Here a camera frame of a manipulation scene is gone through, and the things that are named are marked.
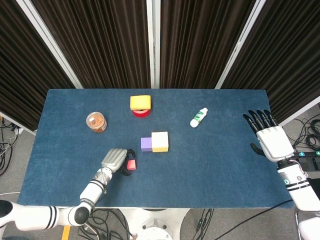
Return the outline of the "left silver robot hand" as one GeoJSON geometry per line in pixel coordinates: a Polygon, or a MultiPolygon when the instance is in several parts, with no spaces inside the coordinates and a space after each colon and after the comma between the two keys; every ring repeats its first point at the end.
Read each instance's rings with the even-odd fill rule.
{"type": "Polygon", "coordinates": [[[102,160],[101,167],[109,169],[113,174],[119,172],[127,177],[132,174],[127,167],[129,160],[135,159],[136,153],[133,149],[111,148],[102,160]]]}

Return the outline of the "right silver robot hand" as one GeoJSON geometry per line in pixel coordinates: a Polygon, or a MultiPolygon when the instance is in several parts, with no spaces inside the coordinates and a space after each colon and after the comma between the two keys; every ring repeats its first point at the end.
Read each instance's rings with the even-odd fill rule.
{"type": "Polygon", "coordinates": [[[249,110],[248,114],[242,116],[255,134],[268,160],[276,163],[294,155],[294,148],[284,129],[269,110],[249,110]]]}

